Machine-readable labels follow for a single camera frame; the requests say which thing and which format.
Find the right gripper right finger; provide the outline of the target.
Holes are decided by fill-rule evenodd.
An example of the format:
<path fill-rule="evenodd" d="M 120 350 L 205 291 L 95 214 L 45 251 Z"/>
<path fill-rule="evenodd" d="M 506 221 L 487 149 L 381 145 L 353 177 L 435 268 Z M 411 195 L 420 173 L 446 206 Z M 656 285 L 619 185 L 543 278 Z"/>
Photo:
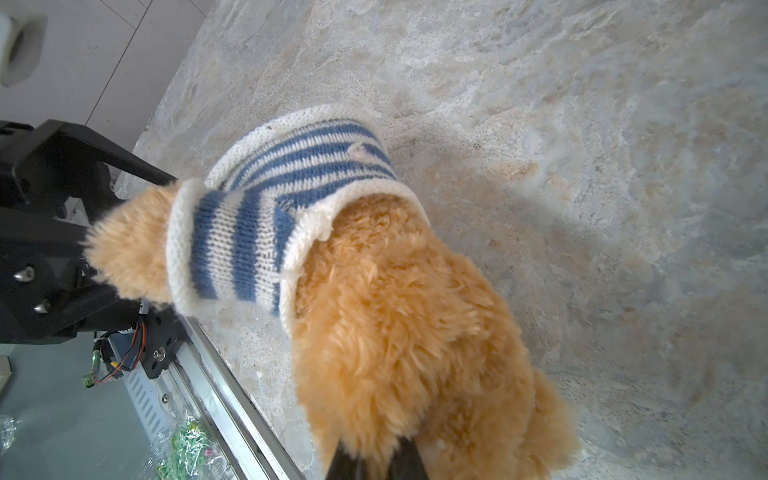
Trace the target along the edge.
<path fill-rule="evenodd" d="M 389 480 L 428 480 L 428 475 L 413 439 L 400 438 L 388 470 Z"/>

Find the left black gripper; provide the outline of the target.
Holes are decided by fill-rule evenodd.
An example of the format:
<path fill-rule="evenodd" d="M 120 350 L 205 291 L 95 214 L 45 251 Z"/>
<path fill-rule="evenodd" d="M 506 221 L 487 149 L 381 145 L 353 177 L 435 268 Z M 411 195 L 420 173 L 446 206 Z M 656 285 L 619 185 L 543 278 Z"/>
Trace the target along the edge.
<path fill-rule="evenodd" d="M 176 180 L 85 125 L 1 122 L 2 344 L 62 343 L 107 325 L 106 310 L 130 301 L 96 281 L 85 226 L 32 214 L 58 214 L 76 198 L 99 219 L 121 203 L 112 169 L 155 185 Z"/>

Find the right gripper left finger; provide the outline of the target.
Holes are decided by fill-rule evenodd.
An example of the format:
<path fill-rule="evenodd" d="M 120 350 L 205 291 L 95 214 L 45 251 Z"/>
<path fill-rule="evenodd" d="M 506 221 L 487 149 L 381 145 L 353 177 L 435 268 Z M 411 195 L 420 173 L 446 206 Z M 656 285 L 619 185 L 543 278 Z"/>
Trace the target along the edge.
<path fill-rule="evenodd" d="M 366 462 L 352 456 L 340 442 L 328 467 L 325 480 L 366 480 Z"/>

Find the brown teddy bear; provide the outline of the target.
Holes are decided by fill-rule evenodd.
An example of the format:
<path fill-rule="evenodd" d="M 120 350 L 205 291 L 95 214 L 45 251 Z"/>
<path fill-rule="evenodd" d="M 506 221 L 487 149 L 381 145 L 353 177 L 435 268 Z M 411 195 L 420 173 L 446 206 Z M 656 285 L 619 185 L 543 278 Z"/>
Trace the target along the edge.
<path fill-rule="evenodd" d="M 87 259 L 120 296 L 173 305 L 166 240 L 181 184 L 90 228 Z M 405 199 L 349 203 L 312 246 L 295 309 L 296 395 L 325 463 L 342 442 L 383 479 L 400 438 L 431 479 L 547 479 L 577 456 L 568 407 L 505 301 Z"/>

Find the striped knit bear sweater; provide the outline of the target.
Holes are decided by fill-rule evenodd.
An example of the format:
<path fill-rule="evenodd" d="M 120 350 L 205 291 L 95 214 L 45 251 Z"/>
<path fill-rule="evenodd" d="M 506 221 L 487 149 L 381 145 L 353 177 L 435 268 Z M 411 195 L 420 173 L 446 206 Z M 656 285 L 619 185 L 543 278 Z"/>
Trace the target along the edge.
<path fill-rule="evenodd" d="M 166 240 L 173 306 L 192 317 L 216 301 L 252 302 L 290 329 L 312 246 L 349 203 L 371 195 L 419 206 L 364 111 L 325 104 L 259 126 L 205 179 L 179 187 Z"/>

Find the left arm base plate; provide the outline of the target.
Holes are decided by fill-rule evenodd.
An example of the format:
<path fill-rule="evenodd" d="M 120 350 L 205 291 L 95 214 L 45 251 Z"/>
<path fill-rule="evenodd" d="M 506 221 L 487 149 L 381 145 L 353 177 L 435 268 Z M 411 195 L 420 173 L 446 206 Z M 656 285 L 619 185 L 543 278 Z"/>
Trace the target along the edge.
<path fill-rule="evenodd" d="M 103 360 L 101 383 L 136 370 L 156 379 L 175 360 L 185 332 L 173 308 L 120 301 L 106 313 L 109 323 L 97 329 L 93 342 Z"/>

